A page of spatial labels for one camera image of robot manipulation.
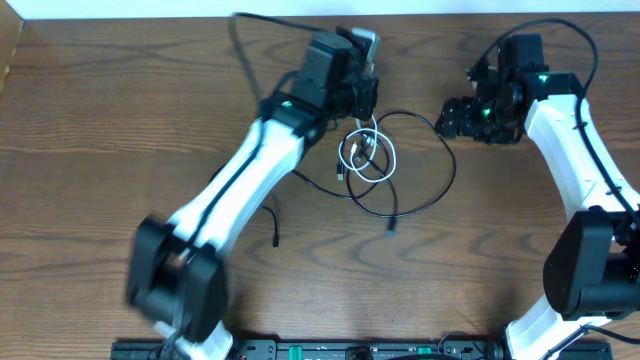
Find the wooden board edge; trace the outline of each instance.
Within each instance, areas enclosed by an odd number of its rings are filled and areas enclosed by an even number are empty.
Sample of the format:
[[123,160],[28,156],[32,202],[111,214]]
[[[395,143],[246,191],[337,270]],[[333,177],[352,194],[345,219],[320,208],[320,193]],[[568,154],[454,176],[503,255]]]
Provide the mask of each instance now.
[[0,96],[11,69],[23,23],[11,6],[5,0],[0,0]]

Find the wooden tabletop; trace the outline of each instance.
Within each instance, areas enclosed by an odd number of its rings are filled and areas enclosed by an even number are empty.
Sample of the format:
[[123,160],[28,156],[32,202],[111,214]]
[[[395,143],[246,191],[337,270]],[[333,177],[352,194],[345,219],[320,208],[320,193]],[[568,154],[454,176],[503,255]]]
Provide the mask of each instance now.
[[[298,19],[371,28],[382,37],[376,114],[436,120],[500,33],[543,15]],[[640,189],[640,18],[568,15],[600,48],[588,99],[618,166]],[[241,20],[264,91],[296,69],[308,34]],[[106,359],[117,338],[156,335],[124,302],[130,239],[153,212],[168,217],[235,152],[254,101],[226,19],[29,21],[0,97],[0,358]],[[546,61],[584,81],[591,55],[560,26],[542,26]],[[411,118],[385,120],[397,145],[401,208],[442,190],[447,153]],[[299,170],[335,178],[343,121]],[[487,334],[542,295],[542,265],[565,226],[563,205],[535,145],[451,142],[458,175],[436,206],[398,223],[286,176],[267,197],[281,245],[257,212],[228,262],[234,331],[281,338],[429,339]],[[365,203],[388,210],[380,186]],[[640,335],[640,316],[612,326]],[[617,359],[640,350],[611,341]]]

